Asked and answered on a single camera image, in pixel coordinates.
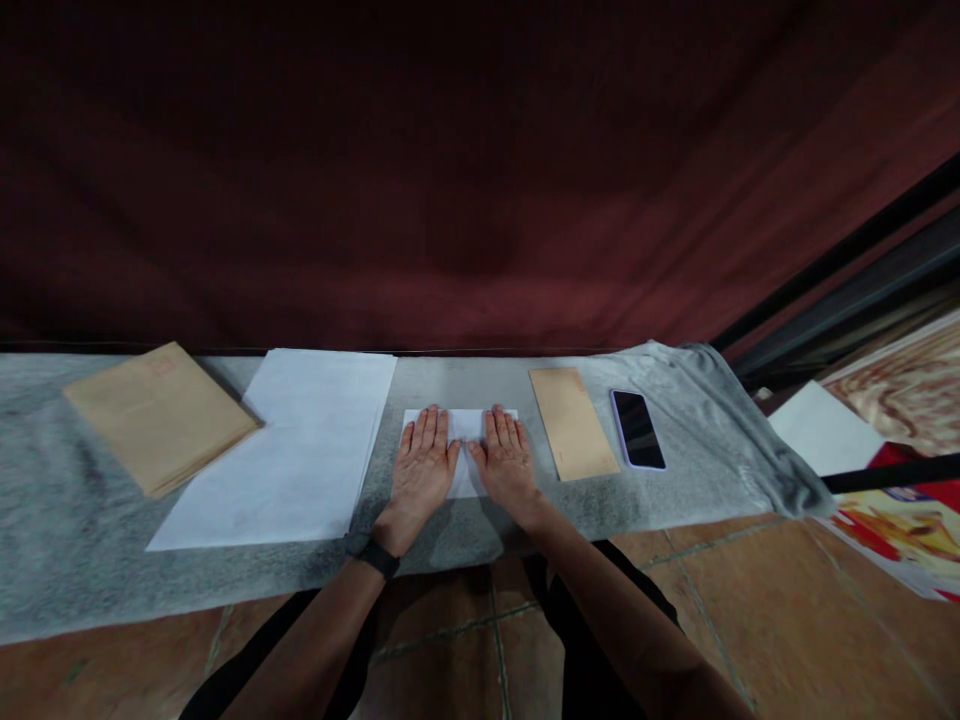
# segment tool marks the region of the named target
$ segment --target maroon backdrop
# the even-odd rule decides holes
[[[2,339],[707,340],[960,150],[953,3],[448,5],[5,11]]]

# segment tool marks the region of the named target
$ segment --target wrist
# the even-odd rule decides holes
[[[510,515],[525,533],[531,535],[543,525],[552,507],[543,491],[540,488],[534,488],[522,502],[518,503]]]
[[[373,524],[370,535],[393,557],[401,558],[410,550],[422,528],[421,522],[391,501]]]

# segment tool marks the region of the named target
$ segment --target black watch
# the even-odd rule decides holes
[[[347,537],[347,553],[357,560],[372,565],[389,580],[397,574],[400,560],[388,553],[367,533],[353,533]]]

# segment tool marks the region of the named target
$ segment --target right hand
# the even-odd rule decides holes
[[[533,522],[544,502],[537,487],[533,453],[523,423],[495,405],[484,413],[487,426],[486,450],[478,443],[467,449],[480,470],[480,480],[490,498],[503,507],[521,526]]]

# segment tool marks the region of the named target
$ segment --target manila envelope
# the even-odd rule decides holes
[[[175,342],[63,394],[150,497],[166,495],[259,427]]]
[[[547,429],[560,480],[620,472],[600,418],[576,368],[531,370],[530,381]]]

